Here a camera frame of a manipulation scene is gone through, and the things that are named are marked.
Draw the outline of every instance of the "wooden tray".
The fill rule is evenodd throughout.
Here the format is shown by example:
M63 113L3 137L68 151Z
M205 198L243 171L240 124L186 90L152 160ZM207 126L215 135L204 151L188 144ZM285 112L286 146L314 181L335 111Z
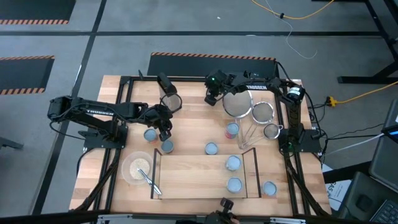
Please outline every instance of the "wooden tray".
M160 159L159 188L161 199L171 198L246 198L244 164L239 170L225 167L230 155L162 156ZM226 188L230 177L239 177L243 184L240 193Z

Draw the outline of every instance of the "wooden board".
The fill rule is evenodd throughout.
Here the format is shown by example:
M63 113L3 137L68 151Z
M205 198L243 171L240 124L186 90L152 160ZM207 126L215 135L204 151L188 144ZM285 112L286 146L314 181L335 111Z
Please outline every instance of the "wooden board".
M114 103L118 93L119 81L120 76L104 76L98 101ZM173 129L170 140L175 145L172 155L204 155L205 144L210 141L218 144L220 155L241 154L242 150L236 145L236 140L226 139L224 136L226 125L234 120L224 112L221 103L212 107L204 102L206 93L204 84L201 82L173 82L173 84L182 97L183 107L172 118ZM252 94L255 103L267 101L275 108L274 95L271 92L252 91ZM131 101L147 102L150 105L159 103L157 83L134 82ZM305 128L311 128L305 100L302 103L301 112L302 123ZM277 124L276 114L273 122ZM250 124L251 119L247 118L244 120L243 126L247 129ZM143 138L146 129L147 127L141 124L129 124L127 145L122 150L121 162L134 151L145 151L152 154L155 147L160 149L159 142L156 144L146 143ZM290 206L287 174L284 159L278 152L278 142L263 139L255 143L254 147L256 147L257 152L260 184L265 181L273 181L277 186L277 194L273 197L267 197L263 194L262 198L234 198L232 212L237 215L291 216L292 208ZM95 149L82 159L70 208L79 206L96 185L103 154L102 149ZM300 155L305 183L309 191L323 209L331 212L319 161L310 153L301 153ZM120 168L121 166L119 166L113 194L112 212L207 215L221 209L219 199L150 199L150 187L148 185L127 184L121 176ZM107 191L108 187L105 186L101 208L103 208ZM299 204L298 210L303 213L300 190L296 187L295 192Z
M243 161L242 155L236 155ZM236 171L225 167L229 155L162 156L160 160L161 199L167 198L246 198L243 164ZM238 177L243 189L229 192L229 178Z

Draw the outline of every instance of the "white bowl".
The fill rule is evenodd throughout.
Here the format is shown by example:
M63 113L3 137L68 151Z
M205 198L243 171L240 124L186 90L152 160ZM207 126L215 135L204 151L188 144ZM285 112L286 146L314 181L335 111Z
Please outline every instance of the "white bowl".
M151 179L152 178L152 166L154 164L154 160L152 156L150 156L146 152L138 151L138 152L133 152L132 154L128 155L123 163L122 163L122 176L123 179L132 185L140 185L143 183L146 183L147 181L145 179L137 180L132 178L132 175L130 174L130 165L133 161L136 159L145 159L149 163L149 172L147 176Z

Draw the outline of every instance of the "wooden table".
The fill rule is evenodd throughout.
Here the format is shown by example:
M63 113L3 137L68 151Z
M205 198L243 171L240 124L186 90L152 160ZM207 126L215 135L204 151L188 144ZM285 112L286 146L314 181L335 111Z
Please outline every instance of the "wooden table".
M98 101L114 103L118 92L120 76L106 75L103 78ZM234 121L228 116L221 102L214 107L204 102L205 86L201 82L173 82L182 97L182 109L172 118L173 129L171 141L175 148L172 155L204 155L205 144L215 142L221 155L242 154L235 139L227 139L224 135L225 127ZM251 91L254 102L267 101L275 108L273 93L269 91ZM135 81L132 89L132 102L146 102L150 106L159 103L159 87L157 82ZM277 113L273 122L277 124ZM302 103L302 123L305 128L311 128L305 100ZM243 120L243 129L251 124L251 118ZM141 124L128 124L129 132L126 147L122 150L116 184L113 193L111 212L115 213L168 213L168 214L209 214L222 209L220 199L150 199L150 187L147 184L129 185L121 175L123 160L135 151L148 152L153 155L154 148L160 150L159 141L149 144L143 138L146 126ZM232 212L237 215L280 215L291 216L289 188L284 159L278 152L276 140L261 140L255 143L257 151L260 184L272 181L277 186L276 196L270 197L262 194L261 198L234 198ZM80 171L75 184L70 208L76 208L88 196L98 182L104 149L94 149L81 161ZM310 153L301 153L301 161L305 183L315 200L327 212L331 212L325 183L319 161ZM100 208L104 207L107 186L104 187ZM300 190L295 186L298 209L303 213Z

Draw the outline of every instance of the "mesh strainer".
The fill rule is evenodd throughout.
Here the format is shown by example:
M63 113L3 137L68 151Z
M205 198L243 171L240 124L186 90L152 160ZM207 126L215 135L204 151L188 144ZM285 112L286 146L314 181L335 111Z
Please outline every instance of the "mesh strainer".
M246 144L251 140L251 137L253 136L254 132L256 131L257 127L259 124L268 124L274 119L274 109L271 104L267 102L259 102L254 105L252 112L253 116L253 122L250 125L250 128L246 132L246 134L243 137L242 145ZM253 131L249 135L248 139L246 140L246 136L250 133L251 128L253 125L256 124L256 127L254 127Z
M264 128L263 130L263 136L260 134L258 136L256 136L254 139L251 139L248 142L243 143L243 148L247 148L248 146L253 145L254 143L260 141L263 138L266 139L277 139L279 137L280 134L280 130L283 129L283 125L276 125L273 123L267 124L267 126Z
M226 113L235 118L239 124L238 145L243 142L242 118L247 116L253 107L253 96L250 91L244 91L233 95L227 93L223 98L223 107Z

